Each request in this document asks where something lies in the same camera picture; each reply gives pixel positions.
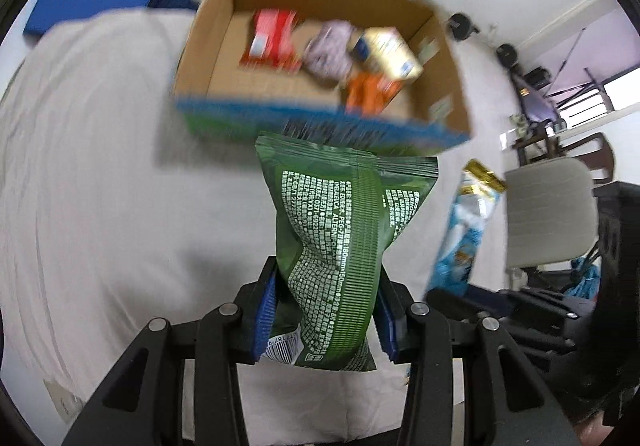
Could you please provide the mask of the blue snack bag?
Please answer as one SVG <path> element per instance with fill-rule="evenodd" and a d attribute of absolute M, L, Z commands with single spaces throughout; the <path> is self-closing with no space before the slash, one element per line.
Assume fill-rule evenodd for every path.
<path fill-rule="evenodd" d="M 465 293 L 486 225 L 505 192 L 506 183 L 480 161 L 466 163 L 427 293 L 436 289 L 455 295 Z"/>

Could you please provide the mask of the green snack bag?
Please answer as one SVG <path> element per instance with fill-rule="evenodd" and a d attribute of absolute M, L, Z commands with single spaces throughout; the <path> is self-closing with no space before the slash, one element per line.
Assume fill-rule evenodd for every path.
<path fill-rule="evenodd" d="M 277 135 L 256 139 L 277 211 L 279 297 L 262 354 L 297 367 L 371 371 L 382 256 L 438 178 L 434 157 L 380 157 Z"/>

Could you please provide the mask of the orange snack bag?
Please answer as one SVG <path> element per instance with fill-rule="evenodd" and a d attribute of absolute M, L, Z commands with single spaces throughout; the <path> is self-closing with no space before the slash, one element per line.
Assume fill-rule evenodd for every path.
<path fill-rule="evenodd" d="M 401 89 L 399 80 L 384 74 L 358 73 L 346 85 L 345 110 L 360 117 L 377 117 Z"/>

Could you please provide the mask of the yellow tissue pack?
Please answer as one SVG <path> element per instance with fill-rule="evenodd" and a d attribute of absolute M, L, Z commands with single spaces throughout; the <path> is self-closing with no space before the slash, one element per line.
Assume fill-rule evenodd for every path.
<path fill-rule="evenodd" d="M 354 38 L 350 52 L 367 71 L 395 82 L 414 82 L 423 72 L 396 28 L 366 28 Z"/>

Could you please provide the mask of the red snack packet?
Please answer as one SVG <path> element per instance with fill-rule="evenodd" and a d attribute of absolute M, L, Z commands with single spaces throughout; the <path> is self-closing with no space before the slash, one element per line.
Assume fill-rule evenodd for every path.
<path fill-rule="evenodd" d="M 261 9 L 253 14 L 253 36 L 240 65 L 269 66 L 278 71 L 297 73 L 302 60 L 294 48 L 292 35 L 297 26 L 293 10 Z"/>

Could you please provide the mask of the purple cloth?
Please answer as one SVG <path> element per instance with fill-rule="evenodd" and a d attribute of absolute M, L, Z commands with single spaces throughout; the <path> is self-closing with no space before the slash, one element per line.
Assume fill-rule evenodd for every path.
<path fill-rule="evenodd" d="M 348 44 L 354 27 L 348 21 L 324 22 L 319 33 L 308 42 L 303 64 L 321 82 L 343 82 L 352 72 Z"/>

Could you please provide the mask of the blue plastic bag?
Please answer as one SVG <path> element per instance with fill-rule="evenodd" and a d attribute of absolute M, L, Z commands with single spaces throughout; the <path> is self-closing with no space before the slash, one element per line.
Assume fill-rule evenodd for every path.
<path fill-rule="evenodd" d="M 581 299 L 597 299 L 601 274 L 600 268 L 587 258 L 578 257 L 570 262 L 570 284 L 563 293 L 567 296 L 580 297 Z"/>

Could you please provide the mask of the grey plastic chair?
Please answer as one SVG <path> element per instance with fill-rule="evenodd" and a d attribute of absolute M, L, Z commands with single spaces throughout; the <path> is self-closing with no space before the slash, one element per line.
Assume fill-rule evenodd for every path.
<path fill-rule="evenodd" d="M 506 266 L 570 261 L 597 239 L 598 213 L 590 169 L 556 158 L 506 172 Z"/>

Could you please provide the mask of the grey table cloth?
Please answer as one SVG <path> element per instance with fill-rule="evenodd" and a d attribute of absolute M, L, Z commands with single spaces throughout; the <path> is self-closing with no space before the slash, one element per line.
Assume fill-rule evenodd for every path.
<path fill-rule="evenodd" d="M 194 13 L 134 9 L 54 28 L 1 100 L 1 311 L 36 376 L 83 402 L 154 317 L 200 319 L 254 281 L 276 214 L 253 145 L 191 137 L 170 90 Z M 469 159 L 503 174 L 510 85 L 494 56 L 456 44 L 473 138 L 384 254 L 426 287 Z M 307 370 L 262 359 L 239 377 L 252 445 L 354 440 L 396 429 L 406 367 L 370 328 L 378 369 Z"/>

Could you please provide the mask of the brown wooden chair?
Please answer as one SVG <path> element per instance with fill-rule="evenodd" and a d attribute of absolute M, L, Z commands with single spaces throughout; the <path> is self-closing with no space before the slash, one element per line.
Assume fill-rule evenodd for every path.
<path fill-rule="evenodd" d="M 615 153 L 602 133 L 594 133 L 566 145 L 559 136 L 536 135 L 520 138 L 511 148 L 516 152 L 518 165 L 525 166 L 544 160 L 570 157 L 590 170 L 596 186 L 612 183 L 615 175 Z"/>

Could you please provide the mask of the black speaker box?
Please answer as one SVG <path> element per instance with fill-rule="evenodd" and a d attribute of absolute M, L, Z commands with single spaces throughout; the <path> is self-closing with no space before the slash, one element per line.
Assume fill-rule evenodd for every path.
<path fill-rule="evenodd" d="M 552 75 L 548 68 L 537 66 L 537 68 L 534 68 L 524 75 L 524 80 L 530 87 L 541 90 L 551 84 L 551 77 Z"/>

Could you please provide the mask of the small floor barbell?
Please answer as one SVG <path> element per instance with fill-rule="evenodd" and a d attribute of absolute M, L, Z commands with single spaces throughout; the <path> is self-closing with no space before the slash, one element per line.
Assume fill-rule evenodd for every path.
<path fill-rule="evenodd" d="M 518 65 L 518 50 L 508 42 L 498 45 L 492 38 L 492 34 L 483 34 L 467 14 L 463 12 L 452 14 L 447 20 L 447 28 L 456 42 L 465 42 L 472 38 L 491 49 L 499 64 L 506 70 L 511 70 Z"/>

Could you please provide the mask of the open cardboard box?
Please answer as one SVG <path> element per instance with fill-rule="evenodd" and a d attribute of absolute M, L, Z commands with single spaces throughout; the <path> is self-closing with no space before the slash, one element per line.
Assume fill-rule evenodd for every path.
<path fill-rule="evenodd" d="M 442 22 L 414 0 L 203 0 L 174 98 L 231 139 L 436 154 L 471 136 Z"/>

